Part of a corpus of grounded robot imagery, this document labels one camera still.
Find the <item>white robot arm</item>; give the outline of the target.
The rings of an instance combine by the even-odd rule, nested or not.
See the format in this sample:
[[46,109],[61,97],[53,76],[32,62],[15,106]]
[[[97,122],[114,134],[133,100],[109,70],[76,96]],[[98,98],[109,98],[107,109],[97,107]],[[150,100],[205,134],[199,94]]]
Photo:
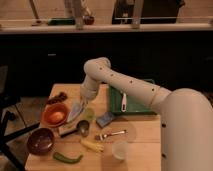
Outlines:
[[156,84],[118,73],[108,58],[84,64],[81,97],[96,98],[106,83],[161,116],[162,171],[213,171],[213,106],[190,88],[168,90]]

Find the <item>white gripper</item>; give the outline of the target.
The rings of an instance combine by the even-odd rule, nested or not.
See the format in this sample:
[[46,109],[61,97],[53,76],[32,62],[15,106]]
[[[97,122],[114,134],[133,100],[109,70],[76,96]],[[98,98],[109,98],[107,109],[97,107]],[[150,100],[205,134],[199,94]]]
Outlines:
[[86,78],[80,86],[80,106],[85,109],[89,100],[94,100],[98,94],[100,83],[91,78]]

